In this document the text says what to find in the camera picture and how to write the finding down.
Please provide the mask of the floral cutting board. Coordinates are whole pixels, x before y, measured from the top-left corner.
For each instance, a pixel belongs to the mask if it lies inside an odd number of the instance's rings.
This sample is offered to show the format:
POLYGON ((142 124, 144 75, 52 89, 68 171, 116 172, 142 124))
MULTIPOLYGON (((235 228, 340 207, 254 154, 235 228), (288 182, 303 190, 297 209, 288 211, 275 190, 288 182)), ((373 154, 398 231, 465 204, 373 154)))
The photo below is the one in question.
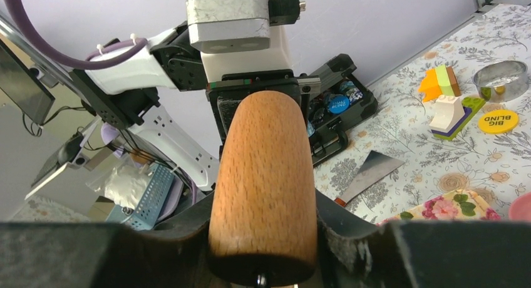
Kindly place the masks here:
POLYGON ((454 190, 383 220, 501 220, 487 201, 473 190, 454 190))

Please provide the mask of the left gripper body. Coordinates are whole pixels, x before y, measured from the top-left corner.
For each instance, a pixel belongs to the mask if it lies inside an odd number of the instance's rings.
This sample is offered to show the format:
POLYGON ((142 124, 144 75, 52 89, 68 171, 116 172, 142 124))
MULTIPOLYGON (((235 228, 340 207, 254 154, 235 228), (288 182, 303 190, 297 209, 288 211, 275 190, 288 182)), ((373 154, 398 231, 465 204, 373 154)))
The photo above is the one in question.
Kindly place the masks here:
POLYGON ((186 23, 150 52, 179 91, 205 91, 222 143, 226 141, 237 107, 248 95, 259 91, 285 93, 299 104, 303 116, 307 116, 310 96, 321 91, 318 75, 303 73, 296 77, 290 69, 223 71, 219 80, 208 80, 199 51, 190 45, 186 23))

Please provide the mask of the wooden double-ended roller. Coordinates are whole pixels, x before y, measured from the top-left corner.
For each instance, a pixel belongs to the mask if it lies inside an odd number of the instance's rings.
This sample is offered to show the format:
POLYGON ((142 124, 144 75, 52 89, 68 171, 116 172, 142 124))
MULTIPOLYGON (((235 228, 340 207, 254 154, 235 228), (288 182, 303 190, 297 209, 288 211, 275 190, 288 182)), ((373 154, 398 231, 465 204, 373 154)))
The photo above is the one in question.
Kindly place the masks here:
POLYGON ((209 225, 211 271, 229 282, 304 282, 317 262, 309 140, 299 105, 260 91, 238 106, 222 152, 209 225))

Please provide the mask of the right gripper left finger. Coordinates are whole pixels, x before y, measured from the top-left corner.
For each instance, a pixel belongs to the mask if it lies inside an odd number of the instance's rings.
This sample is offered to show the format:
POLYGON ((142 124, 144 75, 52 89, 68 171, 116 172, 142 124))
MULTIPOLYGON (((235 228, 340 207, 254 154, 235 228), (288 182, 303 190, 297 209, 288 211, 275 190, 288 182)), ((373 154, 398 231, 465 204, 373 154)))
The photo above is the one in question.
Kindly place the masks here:
POLYGON ((207 287, 212 200, 144 231, 116 223, 3 223, 1 286, 207 287))

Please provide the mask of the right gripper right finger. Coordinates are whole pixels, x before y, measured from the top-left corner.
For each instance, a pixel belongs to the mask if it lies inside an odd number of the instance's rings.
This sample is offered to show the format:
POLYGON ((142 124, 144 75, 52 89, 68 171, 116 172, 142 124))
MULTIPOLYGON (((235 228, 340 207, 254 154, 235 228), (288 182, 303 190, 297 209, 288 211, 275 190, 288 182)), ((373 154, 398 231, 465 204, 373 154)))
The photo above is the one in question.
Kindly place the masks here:
POLYGON ((529 287, 530 224, 395 220, 377 226, 317 193, 325 287, 529 287))

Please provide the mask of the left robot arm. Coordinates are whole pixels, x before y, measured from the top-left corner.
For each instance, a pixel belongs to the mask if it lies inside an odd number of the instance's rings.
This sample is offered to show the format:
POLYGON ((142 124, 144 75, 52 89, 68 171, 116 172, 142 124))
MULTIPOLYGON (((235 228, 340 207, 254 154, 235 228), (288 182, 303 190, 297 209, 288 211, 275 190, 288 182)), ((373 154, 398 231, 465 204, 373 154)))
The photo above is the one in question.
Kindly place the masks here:
POLYGON ((190 26, 181 24, 150 39, 132 38, 96 52, 93 62, 114 59, 128 50, 135 54, 111 68, 75 68, 70 76, 95 113, 126 132, 126 141, 140 141, 168 167, 187 174, 199 189, 215 188, 219 162, 170 117, 160 103, 158 87, 180 91, 205 90, 225 138, 235 111, 247 96, 259 91, 289 95, 303 112, 321 90, 317 75, 295 75, 289 67, 284 28, 271 29, 267 49, 251 44, 224 44, 220 53, 201 53, 190 43, 190 26))

